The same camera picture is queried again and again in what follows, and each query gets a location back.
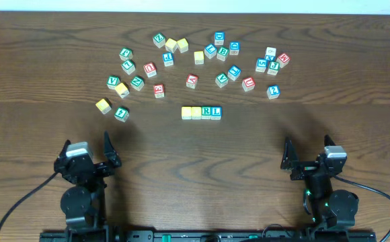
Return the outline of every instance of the wood grain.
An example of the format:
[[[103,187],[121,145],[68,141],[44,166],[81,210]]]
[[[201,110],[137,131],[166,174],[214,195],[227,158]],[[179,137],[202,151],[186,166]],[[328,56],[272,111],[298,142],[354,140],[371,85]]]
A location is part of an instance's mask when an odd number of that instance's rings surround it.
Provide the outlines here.
[[[239,56],[195,66],[216,31],[241,42]],[[190,51],[165,68],[152,36],[185,37]],[[140,92],[120,99],[106,87],[122,71],[118,53],[134,51],[135,75],[153,61],[158,75]],[[274,46],[292,58],[275,77],[255,73],[257,57]],[[253,76],[219,89],[215,76],[237,65]],[[189,73],[200,77],[195,90]],[[163,83],[163,99],[153,84]],[[278,84],[278,99],[266,87]],[[102,115],[130,109],[127,123]],[[181,121],[182,105],[220,105],[220,122]],[[390,16],[228,15],[144,13],[0,12],[0,219],[52,173],[64,141],[88,141],[101,161],[108,130],[124,160],[107,179],[110,222],[156,229],[263,229],[310,221],[301,206],[303,182],[279,170],[283,141],[291,135],[303,159],[322,150],[323,135],[348,152],[342,174],[390,194]],[[356,228],[380,239],[390,227],[390,202],[333,181],[358,194]],[[55,178],[8,219],[1,241],[37,241],[44,229],[63,229],[62,193]]]

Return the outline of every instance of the toy block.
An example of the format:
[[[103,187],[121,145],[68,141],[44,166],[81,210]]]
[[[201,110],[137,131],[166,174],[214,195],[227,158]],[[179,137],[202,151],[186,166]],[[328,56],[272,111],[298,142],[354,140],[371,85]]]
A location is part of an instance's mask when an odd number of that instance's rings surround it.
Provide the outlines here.
[[[238,55],[240,52],[240,42],[230,42],[229,43],[229,54]]]
[[[279,69],[280,69],[280,65],[277,62],[270,61],[270,65],[268,67],[267,74],[277,75]]]
[[[144,81],[141,79],[141,77],[134,77],[134,79],[130,82],[130,85],[133,89],[141,91],[141,89],[144,87]]]
[[[204,53],[202,53],[202,51],[194,52],[194,58],[195,58],[195,65],[204,64]]]
[[[182,120],[192,119],[192,108],[182,107]]]
[[[243,79],[241,85],[243,86],[244,91],[253,90],[255,88],[255,80],[253,77],[248,77],[246,79]]]
[[[189,50],[189,44],[188,41],[185,38],[182,38],[181,40],[177,41],[177,47],[180,50],[180,53],[185,53]]]
[[[169,38],[165,43],[165,49],[171,53],[174,53],[177,50],[177,41]]]
[[[211,108],[211,120],[220,120],[222,118],[222,108],[212,107]]]
[[[256,61],[255,71],[257,71],[257,72],[265,72],[266,69],[267,69],[267,61],[265,59],[259,58]]]
[[[201,119],[211,119],[211,107],[201,107]]]
[[[119,85],[120,80],[119,77],[109,76],[107,80],[107,86],[110,89],[116,88],[117,85]]]
[[[265,59],[267,61],[274,61],[274,57],[276,57],[276,48],[267,47],[265,50]]]
[[[127,60],[123,62],[122,69],[124,72],[126,72],[126,74],[130,75],[135,71],[135,65],[132,63],[132,61]]]
[[[277,56],[277,60],[276,61],[280,65],[280,68],[283,68],[287,64],[289,64],[290,57],[286,53],[283,53],[280,56]]]
[[[200,120],[201,119],[201,107],[192,107],[192,119],[193,120]]]
[[[228,48],[222,46],[217,52],[217,58],[221,61],[226,61],[226,59],[228,58],[228,54],[229,54]]]
[[[224,73],[219,74],[219,75],[216,77],[216,84],[217,84],[220,88],[226,86],[226,84],[228,84],[228,77],[227,77]]]
[[[155,91],[156,98],[165,97],[165,90],[163,89],[162,84],[154,85],[153,89]]]
[[[147,77],[156,76],[156,67],[153,63],[147,63],[144,65],[144,71],[146,72]]]
[[[268,89],[267,89],[268,99],[277,98],[279,95],[280,95],[280,89],[278,88],[277,85],[268,87]]]
[[[195,89],[196,84],[198,83],[198,77],[195,75],[188,75],[188,78],[186,79],[186,87]]]
[[[223,45],[224,41],[225,41],[225,33],[224,32],[214,33],[214,45]]]
[[[162,54],[163,64],[166,67],[174,65],[174,58],[171,52],[166,52]]]
[[[108,101],[104,98],[96,103],[96,107],[101,111],[102,114],[106,114],[112,109],[111,104],[109,104]]]
[[[122,122],[126,122],[126,120],[128,119],[129,117],[129,112],[128,110],[124,109],[124,108],[118,108],[116,113],[114,114],[114,117],[117,119],[117,120],[120,120]]]
[[[156,47],[162,48],[162,46],[165,45],[165,36],[161,33],[157,33],[157,35],[153,37],[153,43]]]
[[[120,59],[122,61],[127,61],[127,60],[130,60],[132,59],[132,50],[128,49],[128,48],[123,48],[121,51],[120,51]]]
[[[126,97],[129,94],[129,90],[124,83],[120,83],[115,88],[120,98]]]
[[[231,80],[233,80],[233,81],[237,80],[237,78],[240,76],[240,74],[241,74],[240,68],[236,67],[235,65],[233,65],[233,66],[229,69],[229,71],[228,71],[228,77],[229,77]]]

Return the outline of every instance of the row of blocks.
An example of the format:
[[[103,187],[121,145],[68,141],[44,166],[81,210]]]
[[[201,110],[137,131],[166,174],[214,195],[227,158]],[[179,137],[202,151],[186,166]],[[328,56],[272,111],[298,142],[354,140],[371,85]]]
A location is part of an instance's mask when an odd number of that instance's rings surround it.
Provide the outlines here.
[[[182,107],[182,120],[220,120],[221,107]]]

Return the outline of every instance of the black cable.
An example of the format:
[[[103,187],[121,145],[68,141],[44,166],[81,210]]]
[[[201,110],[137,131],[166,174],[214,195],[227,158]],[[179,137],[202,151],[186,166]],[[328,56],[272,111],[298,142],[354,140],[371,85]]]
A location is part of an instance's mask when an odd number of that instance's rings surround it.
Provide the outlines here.
[[[371,191],[371,192],[375,192],[375,193],[377,193],[377,194],[379,194],[379,195],[382,195],[382,196],[384,196],[384,197],[386,197],[386,198],[388,198],[388,199],[390,200],[390,195],[388,195],[388,194],[386,194],[386,193],[384,193],[384,192],[382,192],[382,191],[379,191],[379,190],[377,190],[377,189],[370,188],[370,187],[368,187],[368,186],[364,186],[364,185],[362,185],[362,184],[359,184],[359,183],[356,183],[356,182],[353,182],[353,181],[346,180],[346,179],[341,178],[341,177],[338,177],[338,176],[336,176],[336,175],[333,175],[332,177],[336,178],[337,180],[339,180],[339,181],[341,181],[341,182],[344,182],[344,183],[347,183],[347,184],[350,184],[350,185],[353,185],[353,186],[357,186],[357,187],[359,187],[359,188],[364,188],[364,189],[367,189],[368,191]],[[390,229],[389,229],[388,233],[387,233],[379,242],[384,242],[384,241],[386,241],[386,240],[389,238],[389,236],[390,236]]]
[[[282,225],[280,225],[280,224],[271,224],[271,225],[268,225],[268,226],[264,229],[264,231],[262,231],[262,237],[263,237],[263,238],[265,237],[265,233],[267,233],[268,229],[270,229],[270,227],[273,227],[273,226],[282,228],[282,230],[283,230],[289,237],[292,237],[292,236],[288,233],[288,231],[287,231]]]
[[[28,194],[26,194],[23,198],[18,200],[9,210],[8,212],[4,215],[4,217],[1,219],[0,222],[0,232],[2,229],[2,226],[4,225],[5,221],[7,220],[8,216],[22,203],[24,200],[28,199],[30,196],[32,196],[34,193],[36,193],[39,189],[43,188],[49,181],[51,181],[58,173],[55,172],[53,175],[51,175],[46,181],[41,183],[38,187],[30,191]]]

